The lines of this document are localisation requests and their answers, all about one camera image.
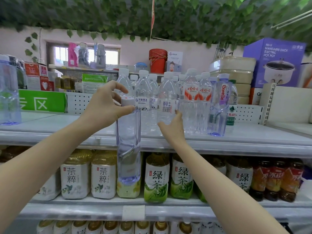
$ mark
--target hand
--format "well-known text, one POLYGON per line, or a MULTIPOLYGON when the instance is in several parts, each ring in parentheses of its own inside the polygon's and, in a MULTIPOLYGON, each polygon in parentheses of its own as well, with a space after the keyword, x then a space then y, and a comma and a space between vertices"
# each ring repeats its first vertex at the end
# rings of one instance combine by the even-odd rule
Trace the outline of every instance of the hand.
POLYGON ((121 103, 121 97, 113 91, 114 89, 128 93, 125 86, 111 80, 103 87, 98 88, 96 93, 92 95, 87 108, 79 118, 83 123, 91 126, 93 133, 110 126, 118 118, 128 115, 135 110, 135 106, 121 107, 115 104, 113 99, 121 103))
POLYGON ((172 147, 185 141, 182 113, 178 110, 175 113, 176 116, 169 125, 166 125, 164 122, 158 122, 163 136, 172 147))

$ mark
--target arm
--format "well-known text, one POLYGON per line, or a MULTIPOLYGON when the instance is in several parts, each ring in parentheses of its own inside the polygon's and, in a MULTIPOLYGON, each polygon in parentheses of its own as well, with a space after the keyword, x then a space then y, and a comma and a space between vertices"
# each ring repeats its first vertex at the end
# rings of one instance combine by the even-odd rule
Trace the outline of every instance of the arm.
POLYGON ((120 102, 120 96, 112 91, 115 88, 127 93, 121 84, 108 82, 92 96, 86 110, 75 122, 1 165, 0 233, 78 145, 135 109, 134 106, 114 104, 113 99, 120 102))
POLYGON ((158 125, 163 136, 187 165, 227 234, 288 233, 257 201, 187 144, 181 112, 177 111, 170 125, 163 122, 158 125))

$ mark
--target blue tinted water bottle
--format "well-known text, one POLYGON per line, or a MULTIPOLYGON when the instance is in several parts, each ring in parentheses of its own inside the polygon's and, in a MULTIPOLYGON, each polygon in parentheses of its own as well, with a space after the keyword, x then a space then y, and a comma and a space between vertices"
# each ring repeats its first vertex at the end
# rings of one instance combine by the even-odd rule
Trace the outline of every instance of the blue tinted water bottle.
MULTIPOLYGON (((122 96, 121 106, 135 105, 135 98, 122 96)), ((118 180, 130 186, 141 177, 141 110, 122 116, 116 122, 118 180)))
POLYGON ((9 56, 0 55, 0 124, 15 125, 19 123, 21 123, 21 107, 17 69, 10 65, 9 56))
POLYGON ((219 80, 213 84, 210 115, 208 121, 208 134, 224 136, 227 123, 227 111, 232 83, 228 82, 229 74, 219 74, 219 80))

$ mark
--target person's left arm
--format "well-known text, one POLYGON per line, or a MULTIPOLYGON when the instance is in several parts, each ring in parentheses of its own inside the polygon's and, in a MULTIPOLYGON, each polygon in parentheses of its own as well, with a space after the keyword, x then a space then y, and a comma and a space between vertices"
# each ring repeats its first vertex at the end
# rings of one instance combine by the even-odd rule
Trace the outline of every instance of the person's left arm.
POLYGON ((92 134, 111 125, 135 107, 120 107, 120 96, 127 93, 121 84, 110 81, 93 94, 84 113, 73 123, 50 135, 0 167, 0 233, 20 213, 42 185, 69 155, 92 134))

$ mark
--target blank white price tag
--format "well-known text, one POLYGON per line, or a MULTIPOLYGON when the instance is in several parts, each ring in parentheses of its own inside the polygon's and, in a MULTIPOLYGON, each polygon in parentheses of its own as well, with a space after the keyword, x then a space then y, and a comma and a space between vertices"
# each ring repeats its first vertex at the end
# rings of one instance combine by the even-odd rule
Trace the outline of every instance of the blank white price tag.
POLYGON ((145 220, 145 205, 124 205, 122 209, 123 221, 145 220))

